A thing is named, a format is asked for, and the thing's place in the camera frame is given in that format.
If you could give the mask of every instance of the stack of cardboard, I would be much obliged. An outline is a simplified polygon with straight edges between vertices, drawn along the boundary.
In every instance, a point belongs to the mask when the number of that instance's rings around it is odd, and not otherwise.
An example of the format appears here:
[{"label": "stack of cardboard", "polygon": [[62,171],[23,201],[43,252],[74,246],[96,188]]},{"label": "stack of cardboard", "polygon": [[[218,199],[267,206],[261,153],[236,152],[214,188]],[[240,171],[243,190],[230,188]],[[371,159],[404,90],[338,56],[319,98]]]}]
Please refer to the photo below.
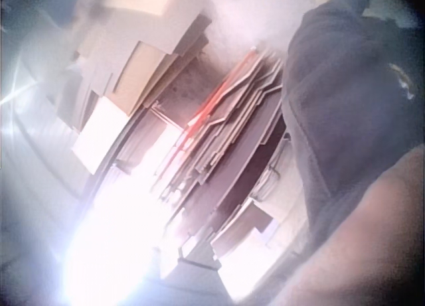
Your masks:
[{"label": "stack of cardboard", "polygon": [[164,161],[155,188],[171,207],[167,236],[178,246],[211,238],[252,190],[285,129],[281,81],[282,61],[251,50]]},{"label": "stack of cardboard", "polygon": [[78,52],[84,58],[73,151],[95,174],[130,117],[150,108],[207,45],[202,0],[104,0]]}]

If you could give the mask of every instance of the person's arm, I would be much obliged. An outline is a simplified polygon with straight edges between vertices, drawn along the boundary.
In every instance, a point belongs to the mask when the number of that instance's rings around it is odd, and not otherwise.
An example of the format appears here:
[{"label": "person's arm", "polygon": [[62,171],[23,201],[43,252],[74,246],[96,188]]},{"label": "person's arm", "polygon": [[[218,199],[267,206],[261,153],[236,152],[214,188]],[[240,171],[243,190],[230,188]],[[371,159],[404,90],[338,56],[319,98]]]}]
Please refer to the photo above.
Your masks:
[{"label": "person's arm", "polygon": [[423,164],[420,146],[384,172],[274,305],[399,305],[423,262]]}]

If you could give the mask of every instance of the bright light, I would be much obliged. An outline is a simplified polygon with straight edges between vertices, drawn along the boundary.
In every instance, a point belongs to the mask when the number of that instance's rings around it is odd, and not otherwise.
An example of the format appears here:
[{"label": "bright light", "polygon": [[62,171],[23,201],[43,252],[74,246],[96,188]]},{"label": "bright light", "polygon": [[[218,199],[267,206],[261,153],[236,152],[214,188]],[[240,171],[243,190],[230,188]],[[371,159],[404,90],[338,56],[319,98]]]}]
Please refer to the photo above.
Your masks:
[{"label": "bright light", "polygon": [[131,176],[104,189],[80,225],[64,270],[72,305],[116,305],[149,271],[167,217],[149,189],[153,172],[179,135],[173,130],[164,131]]}]

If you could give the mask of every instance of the fabric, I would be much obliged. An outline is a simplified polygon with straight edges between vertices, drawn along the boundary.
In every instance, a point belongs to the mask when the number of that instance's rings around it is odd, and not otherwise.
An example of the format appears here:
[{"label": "fabric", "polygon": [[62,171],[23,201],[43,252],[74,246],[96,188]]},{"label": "fabric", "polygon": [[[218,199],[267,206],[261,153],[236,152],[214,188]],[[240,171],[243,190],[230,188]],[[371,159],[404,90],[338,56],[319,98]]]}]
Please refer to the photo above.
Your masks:
[{"label": "fabric", "polygon": [[408,99],[360,17],[368,0],[331,0],[305,14],[288,50],[282,108],[305,190],[311,249],[367,187],[423,143],[422,94]]}]

